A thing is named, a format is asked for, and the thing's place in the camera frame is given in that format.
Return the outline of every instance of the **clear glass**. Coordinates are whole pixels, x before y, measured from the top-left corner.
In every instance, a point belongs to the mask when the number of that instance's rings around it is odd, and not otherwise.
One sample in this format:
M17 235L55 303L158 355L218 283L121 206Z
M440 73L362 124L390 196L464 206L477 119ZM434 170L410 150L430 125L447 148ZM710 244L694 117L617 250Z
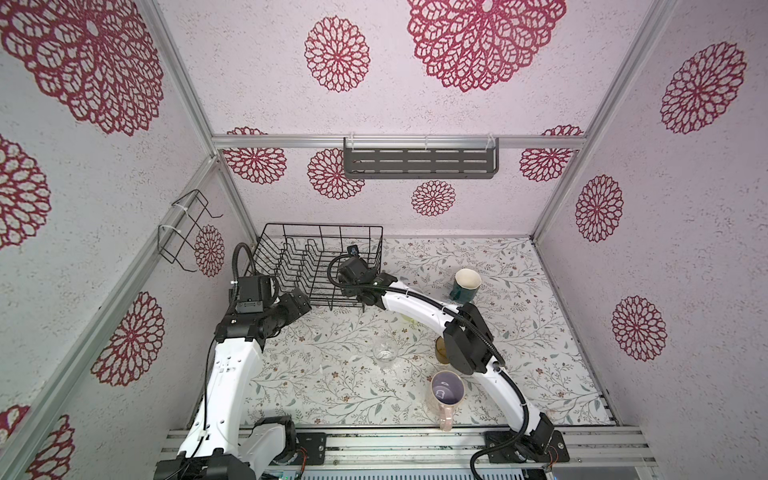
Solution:
M395 362L398 353L398 346L395 339L383 337L377 338L373 342L373 360L376 365L382 368L391 367Z

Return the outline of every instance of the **red flower pattern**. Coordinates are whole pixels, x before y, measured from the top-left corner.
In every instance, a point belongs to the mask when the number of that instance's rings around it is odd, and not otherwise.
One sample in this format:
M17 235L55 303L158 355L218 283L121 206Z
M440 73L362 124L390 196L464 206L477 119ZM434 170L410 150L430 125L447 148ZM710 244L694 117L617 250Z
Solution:
M434 217L448 211L456 199L456 192L446 182L430 180L419 185L411 196L411 205L425 217Z
M0 447L10 438L18 423L29 411L29 406L14 405L0 413Z
M45 439L43 448L27 468L28 480L61 480L69 472L69 462L74 453L74 429L69 425L69 415L62 415L58 427Z
M688 58L661 98L661 121L688 134L711 124L728 108L744 82L744 52L726 41Z
M661 312L645 298L628 296L620 301L611 322L619 346L636 360L653 360L667 345Z
M0 250L37 234L51 211L50 196L38 162L0 135Z
M206 225L194 241L194 259L205 276L215 276L224 265L224 240L213 225Z
M368 73L371 58L366 38L346 18L325 17L317 22L304 48L312 76L330 91L357 87Z
M237 127L229 135L266 135L256 128ZM223 152L227 165L245 180L255 184L277 182L286 172L286 156L282 148L234 148Z
M149 370L163 346L163 310L157 299L141 292L123 317L109 344L91 367L100 383L127 386Z
M578 231L591 242L605 240L618 227L623 206L618 182L607 175L598 175L584 185L578 196Z
M77 120L133 135L159 115L163 70L131 0L0 0L0 31Z
M310 159L306 174L315 190L328 198L354 197L366 184L365 180L352 180L344 174L344 152L327 148Z
M584 132L573 125L558 125L545 130L544 135L581 135ZM523 177L545 182L560 177L565 165L571 159L573 150L568 148L527 148L520 157L520 171Z
M488 90L551 40L565 0L408 0L414 55L445 87Z

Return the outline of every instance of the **dish rack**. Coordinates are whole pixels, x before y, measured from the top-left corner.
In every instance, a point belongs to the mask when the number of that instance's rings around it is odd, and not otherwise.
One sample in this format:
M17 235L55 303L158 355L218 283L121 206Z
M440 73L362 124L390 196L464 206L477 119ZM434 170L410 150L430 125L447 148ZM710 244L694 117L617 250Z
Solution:
M274 275L281 292L301 287L312 306L358 306L362 302L343 296L328 281L330 261L357 245L360 257L381 270L383 227L370 225L319 225L308 223L268 223L259 237L253 255L261 273ZM332 269L336 278L337 262Z

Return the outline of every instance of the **green mug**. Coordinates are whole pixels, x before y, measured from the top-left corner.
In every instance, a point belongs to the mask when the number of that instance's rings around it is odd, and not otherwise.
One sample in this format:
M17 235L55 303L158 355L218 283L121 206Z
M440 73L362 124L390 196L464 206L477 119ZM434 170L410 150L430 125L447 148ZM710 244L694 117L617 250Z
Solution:
M457 303L471 302L475 294L480 290L482 277L470 268L462 268L453 277L453 288L450 299Z

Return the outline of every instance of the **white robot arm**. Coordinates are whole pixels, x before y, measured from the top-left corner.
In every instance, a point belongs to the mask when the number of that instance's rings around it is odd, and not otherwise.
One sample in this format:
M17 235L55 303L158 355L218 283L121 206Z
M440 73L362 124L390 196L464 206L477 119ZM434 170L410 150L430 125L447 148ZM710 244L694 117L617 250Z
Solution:
M501 448L513 445L521 458L533 459L544 454L554 427L546 415L527 403L504 372L503 360L492 346L492 336L474 305L458 306L429 299L396 281L395 277L368 268L357 255L337 257L329 265L329 271L341 258L349 258L339 266L338 279L344 283L331 280L343 288L343 294L354 294L369 305L409 316L445 338L451 364L477 379L515 432L512 439L504 442L508 445ZM242 277L238 282L247 283ZM242 304L252 302L252 298L247 298ZM243 392L248 381L262 368L265 340L310 309L309 300L298 289L282 295L273 305L265 308L262 303L261 306L262 311L256 314L232 312L230 308L217 327L214 364L204 400L179 448L178 457L159 462L154 480L254 480L273 460L288 462L296 455L296 433L290 417L262 419L249 438L239 439ZM475 454L473 472L477 456L498 449L499 445Z

